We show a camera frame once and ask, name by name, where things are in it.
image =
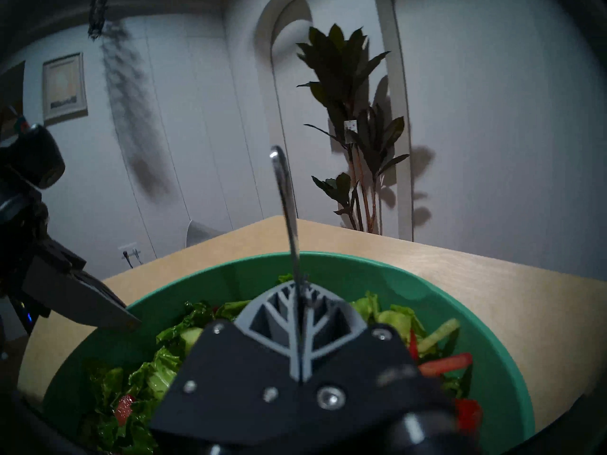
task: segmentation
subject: green bowl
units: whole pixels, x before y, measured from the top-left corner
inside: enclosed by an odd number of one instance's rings
[[[383,309],[391,304],[410,306],[428,330],[457,318],[461,330],[455,352],[471,352],[475,359],[469,397],[484,411],[483,450],[499,454],[535,433],[529,393],[517,365],[489,328],[460,302],[416,275],[376,261],[303,252],[301,262],[311,282],[348,301],[370,290],[379,295]],[[75,439],[80,417],[93,407],[82,371],[85,359],[94,357],[122,366],[128,374],[151,360],[158,348],[155,335],[179,322],[184,302],[206,300],[215,306],[253,299],[290,270],[288,253],[249,257],[196,272],[143,297],[129,306],[143,323],[138,330],[97,329],[67,358],[44,397],[44,417]]]

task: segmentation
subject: metal rod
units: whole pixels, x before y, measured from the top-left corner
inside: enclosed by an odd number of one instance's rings
[[[295,210],[295,199],[293,198],[293,185],[291,184],[291,173],[286,162],[285,153],[282,148],[274,145],[270,150],[270,159],[276,175],[278,192],[281,195],[282,210],[285,214],[286,231],[289,235],[289,246],[291,247],[291,261],[293,262],[293,280],[295,281],[295,293],[298,301],[302,296],[302,277],[299,269],[299,237],[297,236],[297,214]]]

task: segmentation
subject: wooden table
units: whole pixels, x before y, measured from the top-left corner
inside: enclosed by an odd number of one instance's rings
[[[607,362],[607,282],[439,247],[299,220],[302,250],[339,252],[392,264],[434,283],[474,312],[517,363],[536,430],[590,390]],[[288,250],[272,217],[106,280],[125,303],[193,272],[247,256]],[[67,356],[94,328],[52,312],[35,326],[18,388],[41,402]]]

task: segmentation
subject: plant tag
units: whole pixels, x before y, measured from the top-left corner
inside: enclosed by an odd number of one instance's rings
[[[355,120],[345,120],[344,130],[352,130],[352,132],[358,133],[358,125]]]
[[[344,120],[345,142],[348,144],[354,143],[354,140],[352,140],[352,137],[347,130],[352,130],[352,132],[358,133],[358,124],[355,120]]]

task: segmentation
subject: gray 3d-printed part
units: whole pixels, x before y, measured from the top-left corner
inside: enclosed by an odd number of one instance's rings
[[[306,382],[314,363],[358,337],[367,329],[358,312],[336,294],[307,284],[303,316],[297,312],[295,282],[285,282],[262,293],[234,321],[244,334],[290,360],[291,377]],[[302,333],[299,335],[299,323]]]

